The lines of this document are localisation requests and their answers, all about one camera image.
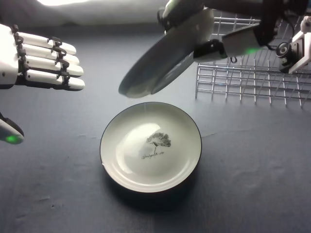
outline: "wire rack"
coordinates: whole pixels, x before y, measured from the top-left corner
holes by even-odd
[[[215,24],[212,39],[220,39],[226,33],[259,22],[255,18],[243,16],[225,15],[222,12],[215,13]],[[300,22],[303,17],[290,18],[294,25],[295,33],[300,30]],[[282,41],[290,40],[292,29],[288,23],[280,21],[278,34],[270,44],[276,46]],[[275,51],[262,49],[250,55],[237,58],[237,63],[232,63],[229,58],[213,63],[199,63],[197,69],[196,91],[209,92],[211,97],[215,94],[223,94],[227,100],[230,96],[253,98],[258,101],[283,100],[285,105],[289,102],[297,102],[300,107],[311,100],[311,67],[293,75],[279,72],[279,59]]]

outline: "dish rack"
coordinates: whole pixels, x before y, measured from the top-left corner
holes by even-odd
[[[215,12],[215,24],[212,39],[219,39],[226,33],[259,22],[255,18]],[[294,33],[300,31],[303,17],[292,17]],[[272,48],[282,41],[289,41],[292,37],[290,25],[283,20],[278,22],[278,34],[270,43]],[[283,74],[278,70],[279,59],[275,51],[263,48],[256,53],[237,57],[232,63],[230,58],[213,63],[199,63],[197,68],[195,98],[198,92],[209,92],[211,98],[216,94],[223,94],[225,100],[231,96],[253,98],[254,102],[283,99],[287,106],[289,102],[298,102],[303,108],[311,100],[311,67],[307,65],[292,75]]]

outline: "background wall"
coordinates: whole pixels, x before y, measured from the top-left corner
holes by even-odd
[[[26,140],[0,144],[2,233],[304,233],[311,230],[308,108],[195,94],[196,65],[160,93],[118,94],[134,62],[161,37],[146,25],[36,29],[77,48],[85,90],[15,86],[1,113]],[[112,191],[99,158],[102,133],[123,109],[161,101],[198,124],[203,152],[189,195],[170,211],[141,211]]]

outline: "green light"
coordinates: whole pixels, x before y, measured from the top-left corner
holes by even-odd
[[[11,135],[11,136],[6,137],[5,141],[11,144],[18,144],[20,143],[20,138],[15,135]]]
[[[251,53],[254,53],[254,52],[257,52],[258,50],[260,50],[260,48],[256,48],[256,49],[247,49],[246,50],[246,54],[251,54]]]

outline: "plate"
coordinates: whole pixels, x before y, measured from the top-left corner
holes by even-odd
[[[205,9],[170,29],[126,74],[119,93],[141,98],[162,90],[193,63],[192,52],[210,39],[213,28],[213,10]]]
[[[201,135],[192,118],[166,103],[147,102],[119,113],[100,145],[102,165],[121,186],[142,193],[171,189],[195,169]]]

